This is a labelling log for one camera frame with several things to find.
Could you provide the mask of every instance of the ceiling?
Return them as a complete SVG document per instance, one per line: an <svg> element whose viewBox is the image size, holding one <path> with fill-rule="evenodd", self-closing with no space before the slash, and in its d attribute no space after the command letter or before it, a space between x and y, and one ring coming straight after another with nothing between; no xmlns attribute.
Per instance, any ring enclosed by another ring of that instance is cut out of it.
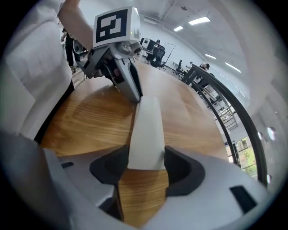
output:
<svg viewBox="0 0 288 230"><path fill-rule="evenodd" d="M247 82L247 65L238 39L228 22L215 9L217 0L105 0L114 8L133 5L140 15L152 18L157 24L173 31L178 26L184 29L177 35L191 44L202 55L210 54L217 58L207 57L210 64L225 68L227 72ZM207 16L210 22L191 26L188 24L197 18ZM241 70L241 74L225 65L232 64Z"/></svg>

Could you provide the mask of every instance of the black railing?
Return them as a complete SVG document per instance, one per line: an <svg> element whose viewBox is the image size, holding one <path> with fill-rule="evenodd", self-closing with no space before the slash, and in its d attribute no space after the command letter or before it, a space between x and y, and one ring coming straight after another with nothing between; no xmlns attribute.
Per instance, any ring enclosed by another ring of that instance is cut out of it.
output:
<svg viewBox="0 0 288 230"><path fill-rule="evenodd" d="M214 76L209 74L207 71L203 70L202 68L192 64L192 68L189 70L189 72L184 76L185 79L188 78L188 76L191 76L189 81L198 89L201 96L204 98L204 100L207 102L207 104L212 109L213 113L215 114L216 118L219 121L220 126L223 129L223 132L225 134L225 137L227 139L228 145L230 147L232 155L235 155L235 151L233 148L233 144L231 141L231 138L228 134L228 131L223 124L223 121L220 119L217 111L211 104L211 102L207 99L207 97L202 92L203 88L199 86L197 83L195 83L193 80L194 78L199 75L203 79L205 79L219 94L219 96L224 96L226 100L231 104L231 106L234 108L235 112L238 114L240 120L242 121L244 128L246 129L246 132L250 138L251 145L254 150L255 154L255 160L256 160L256 166L257 166L257 173L258 173L258 180L265 186L267 186L267 165L266 165L266 159L265 154L263 150L263 146L261 144L261 141L258 137L256 127L250 118L249 114L245 110L245 108L242 106L242 104L239 102L239 100Z"/></svg>

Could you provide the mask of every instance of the table top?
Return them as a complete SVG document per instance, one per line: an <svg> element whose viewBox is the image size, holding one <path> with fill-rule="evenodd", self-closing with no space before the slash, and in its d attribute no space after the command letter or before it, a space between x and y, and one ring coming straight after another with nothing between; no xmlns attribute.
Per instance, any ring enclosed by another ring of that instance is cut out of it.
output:
<svg viewBox="0 0 288 230"><path fill-rule="evenodd" d="M157 68L136 67L143 95L159 99L165 145L228 161L220 131L196 92ZM135 109L108 79L86 79L59 108L41 145L66 156L129 144ZM165 202L166 187L166 170L127 169L119 182L125 222L145 224Z"/></svg>

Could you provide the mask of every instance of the metal railing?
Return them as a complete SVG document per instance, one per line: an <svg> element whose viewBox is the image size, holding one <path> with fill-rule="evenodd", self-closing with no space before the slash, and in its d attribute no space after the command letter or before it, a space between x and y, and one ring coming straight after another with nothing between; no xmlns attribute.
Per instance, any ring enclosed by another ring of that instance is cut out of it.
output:
<svg viewBox="0 0 288 230"><path fill-rule="evenodd" d="M236 160L236 154L233 148L233 144L231 141L231 138L228 134L227 129L235 128L234 126L225 125L225 121L221 119L221 116L218 114L216 109L213 107L212 103L209 101L209 99L204 95L203 91L204 88L202 88L200 85L195 83L193 79L197 76L201 76L203 79L205 79L212 88L218 93L218 95L221 97L223 101L228 101L230 105L234 108L235 112L238 114L240 120L242 121L244 128L246 129L246 132L250 138L251 145L254 150L255 154L255 160L256 160L256 166L257 166L257 172L258 172L258 180L265 186L267 186L267 165L266 165L266 159L265 154L263 150L263 146L261 144L261 141L258 137L256 127L254 123L252 122L252 119L250 118L249 114L245 110L245 108L242 106L242 104L239 102L239 100L214 76L203 70L202 68L192 64L192 68L186 73L184 76L185 79L190 77L190 82L193 84L193 86L198 89L198 93L203 97L203 99L206 101L206 103L209 105L213 113L215 114L221 128L223 129L223 132L225 134L225 137L227 139L228 145L230 147L231 153L233 156L233 159ZM227 109L229 110L229 113L233 113L230 109L230 106L228 105Z"/></svg>

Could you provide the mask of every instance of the wood grain surface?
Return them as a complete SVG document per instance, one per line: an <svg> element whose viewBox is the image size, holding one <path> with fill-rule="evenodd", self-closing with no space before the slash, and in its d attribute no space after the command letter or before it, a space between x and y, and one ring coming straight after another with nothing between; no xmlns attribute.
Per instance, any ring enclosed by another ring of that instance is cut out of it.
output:
<svg viewBox="0 0 288 230"><path fill-rule="evenodd" d="M213 116L196 92L152 66L136 67L143 94L159 99L165 145L228 160ZM65 156L129 144L135 108L108 79L87 79L57 111L41 145ZM165 202L166 187L166 170L127 169L119 182L125 222L143 226Z"/></svg>

